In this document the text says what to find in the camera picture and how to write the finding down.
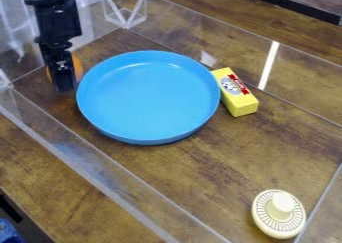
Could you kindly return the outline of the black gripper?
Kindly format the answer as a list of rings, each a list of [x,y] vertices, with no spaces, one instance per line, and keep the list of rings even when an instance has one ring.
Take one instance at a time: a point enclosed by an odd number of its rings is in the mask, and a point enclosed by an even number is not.
[[[33,7],[38,36],[34,42],[48,57],[46,68],[54,90],[65,92],[76,88],[76,73],[69,40],[81,35],[76,0],[24,0]]]

